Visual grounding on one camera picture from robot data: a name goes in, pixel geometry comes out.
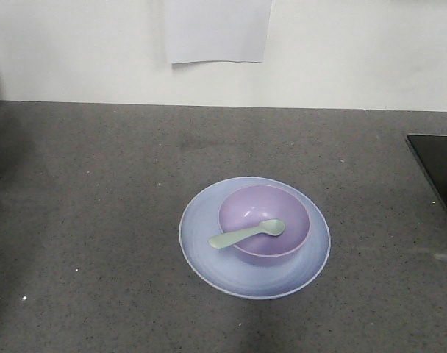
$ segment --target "spoon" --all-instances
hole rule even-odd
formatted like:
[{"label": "spoon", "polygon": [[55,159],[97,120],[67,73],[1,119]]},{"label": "spoon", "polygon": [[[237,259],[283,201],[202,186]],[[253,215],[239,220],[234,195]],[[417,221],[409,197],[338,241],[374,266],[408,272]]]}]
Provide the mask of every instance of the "spoon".
[{"label": "spoon", "polygon": [[222,233],[209,239],[211,247],[216,249],[226,248],[252,235],[265,233],[277,237],[284,232],[285,223],[280,219],[268,219],[262,221],[256,227],[235,230],[234,232]]}]

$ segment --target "mint green spoon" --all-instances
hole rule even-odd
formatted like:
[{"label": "mint green spoon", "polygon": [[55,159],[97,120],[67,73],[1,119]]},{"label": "mint green spoon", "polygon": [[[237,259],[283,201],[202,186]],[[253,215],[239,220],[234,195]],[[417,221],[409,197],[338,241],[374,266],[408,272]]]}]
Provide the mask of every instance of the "mint green spoon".
[{"label": "mint green spoon", "polygon": [[268,219],[267,221],[260,222],[256,227],[215,235],[209,239],[209,244],[213,248],[222,249],[260,233],[277,237],[284,232],[284,229],[285,223],[280,219]]}]

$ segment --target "spoon handle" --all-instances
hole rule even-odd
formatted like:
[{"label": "spoon handle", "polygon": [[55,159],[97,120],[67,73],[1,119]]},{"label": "spoon handle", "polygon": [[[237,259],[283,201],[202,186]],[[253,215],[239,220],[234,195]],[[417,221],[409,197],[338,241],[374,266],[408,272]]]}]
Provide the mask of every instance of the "spoon handle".
[{"label": "spoon handle", "polygon": [[261,233],[262,229],[259,227],[245,228],[240,230],[235,230],[234,232],[222,233],[215,235],[209,239],[209,244],[211,247],[216,249],[226,248],[231,246],[243,239],[249,238],[252,235]]}]

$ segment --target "blue plate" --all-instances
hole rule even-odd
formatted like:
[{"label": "blue plate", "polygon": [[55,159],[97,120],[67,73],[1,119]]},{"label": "blue plate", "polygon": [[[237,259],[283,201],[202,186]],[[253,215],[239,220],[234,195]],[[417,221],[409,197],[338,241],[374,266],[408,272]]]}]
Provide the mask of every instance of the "blue plate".
[{"label": "blue plate", "polygon": [[[247,263],[235,247],[214,249],[207,242],[221,232],[218,211],[222,202],[230,193],[251,185],[273,185],[286,190],[301,201],[309,214],[306,243],[283,263]],[[275,299],[301,290],[319,275],[330,250],[325,218],[309,198],[289,185],[255,176],[223,180],[195,196],[182,214],[179,242],[187,263],[204,281],[224,293],[246,299]]]}]

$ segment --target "bowl rim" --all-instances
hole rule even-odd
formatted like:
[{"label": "bowl rim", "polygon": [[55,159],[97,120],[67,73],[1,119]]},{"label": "bowl rim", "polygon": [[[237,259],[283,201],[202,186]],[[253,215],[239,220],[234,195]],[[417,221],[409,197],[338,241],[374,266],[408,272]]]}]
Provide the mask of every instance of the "bowl rim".
[{"label": "bowl rim", "polygon": [[282,191],[282,192],[284,192],[284,193],[286,193],[286,194],[288,194],[290,197],[292,197],[293,199],[295,199],[301,206],[302,206],[302,208],[304,209],[304,211],[305,211],[305,213],[307,214],[307,218],[308,218],[308,222],[309,222],[309,226],[308,226],[308,228],[307,228],[307,233],[305,234],[305,236],[304,236],[304,239],[302,240],[302,242],[300,242],[297,246],[295,246],[295,247],[293,247],[292,249],[290,249],[290,250],[287,250],[286,252],[280,252],[280,253],[277,253],[277,254],[258,254],[258,253],[256,253],[256,252],[250,252],[250,251],[248,251],[248,250],[245,250],[245,249],[243,249],[243,248],[241,248],[240,246],[238,246],[237,244],[233,244],[233,247],[235,247],[236,249],[238,249],[239,251],[241,251],[241,252],[243,252],[243,253],[245,253],[245,254],[248,254],[248,255],[251,255],[251,256],[255,256],[255,257],[258,257],[258,258],[277,258],[277,257],[284,257],[284,256],[287,256],[287,255],[289,255],[289,254],[292,254],[292,253],[294,253],[294,252],[296,252],[297,250],[299,250],[306,242],[307,242],[307,239],[308,239],[308,237],[309,237],[309,234],[310,234],[310,224],[311,224],[311,222],[310,222],[310,218],[309,218],[309,216],[308,216],[308,212],[307,212],[307,209],[305,208],[305,206],[304,206],[304,204],[302,203],[302,201],[301,200],[299,200],[299,199],[297,199],[294,195],[292,195],[291,193],[289,193],[288,191],[286,191],[286,190],[283,190],[282,188],[278,188],[277,186],[274,186],[274,185],[268,185],[268,184],[257,184],[257,185],[248,185],[248,186],[243,186],[243,187],[241,187],[241,188],[239,188],[239,189],[237,189],[237,190],[235,190],[235,191],[233,191],[232,193],[230,193],[223,201],[222,201],[222,203],[220,204],[220,206],[218,207],[218,228],[219,228],[219,230],[221,231],[221,232],[224,232],[224,230],[222,229],[222,225],[221,225],[221,210],[222,210],[222,206],[224,205],[224,203],[225,203],[225,201],[230,197],[230,196],[232,196],[234,193],[237,193],[238,191],[241,191],[241,190],[244,190],[244,189],[249,189],[249,188],[257,188],[257,187],[261,187],[261,186],[266,186],[267,188],[274,188],[274,189],[277,189],[277,190],[279,190],[279,191]]}]

